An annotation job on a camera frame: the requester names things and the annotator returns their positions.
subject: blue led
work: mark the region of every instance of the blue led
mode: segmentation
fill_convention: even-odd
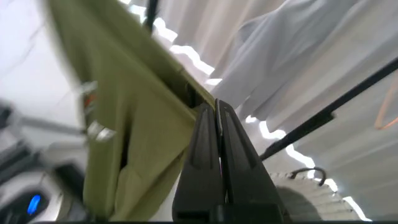
[[[37,206],[39,205],[40,202],[40,196],[35,195],[32,197],[32,200],[30,200],[29,206],[27,207],[27,213],[29,215],[33,214],[37,210]]]

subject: hanging garment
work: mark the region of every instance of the hanging garment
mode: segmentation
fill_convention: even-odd
[[[85,205],[105,219],[147,220],[180,172],[196,105],[214,99],[117,1],[47,5],[82,82]]]
[[[302,74],[317,48],[357,3],[286,1],[280,8],[243,25],[223,80],[211,92],[238,116],[266,119],[287,87]]]

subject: green cloth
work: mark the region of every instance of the green cloth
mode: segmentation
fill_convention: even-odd
[[[85,96],[87,126],[111,133],[101,140],[88,129],[85,205],[101,218],[147,220],[182,168],[194,107],[214,99],[116,0],[47,5],[76,75],[96,81]]]

